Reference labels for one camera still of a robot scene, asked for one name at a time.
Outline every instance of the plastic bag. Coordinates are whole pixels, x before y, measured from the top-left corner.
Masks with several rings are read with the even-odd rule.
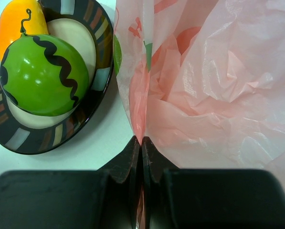
[[[118,0],[135,135],[179,167],[260,168],[285,188],[285,1]]]

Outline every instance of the black plastic part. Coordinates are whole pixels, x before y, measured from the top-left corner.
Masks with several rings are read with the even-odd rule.
[[[99,228],[109,176],[19,171],[0,176],[0,229]]]
[[[0,229],[135,229],[141,187],[147,229],[285,228],[285,194],[262,170],[178,169],[133,137],[99,171],[0,177]]]
[[[162,227],[169,221],[168,215],[163,213],[160,200],[159,181],[166,169],[177,169],[178,167],[165,158],[154,146],[149,137],[144,137],[142,142],[143,158],[143,191],[146,229]]]
[[[161,190],[171,228],[285,228],[285,194],[263,170],[168,171]]]
[[[132,137],[125,149],[99,170],[108,172],[124,190],[124,206],[129,210],[131,226],[135,229],[143,176],[140,144],[137,138]]]

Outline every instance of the green fruit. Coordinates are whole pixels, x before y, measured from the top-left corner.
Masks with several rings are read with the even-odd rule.
[[[114,35],[114,66],[116,75],[118,75],[122,62],[121,45],[116,35]]]
[[[88,89],[88,70],[79,52],[51,35],[22,34],[6,50],[0,84],[19,108],[57,116],[72,110]]]

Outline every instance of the yellow-orange fruit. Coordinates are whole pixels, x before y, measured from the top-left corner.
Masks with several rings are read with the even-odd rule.
[[[7,47],[21,37],[21,21],[32,12],[30,21],[24,22],[28,35],[49,34],[42,8],[37,0],[12,0],[0,16],[0,60]]]

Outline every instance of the ceramic plate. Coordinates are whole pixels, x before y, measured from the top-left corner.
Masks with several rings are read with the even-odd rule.
[[[67,41],[82,55],[90,88],[71,112],[43,117],[14,106],[0,86],[0,144],[13,152],[29,155],[50,151],[78,133],[101,103],[113,72],[113,27],[98,2],[40,2],[49,33]]]

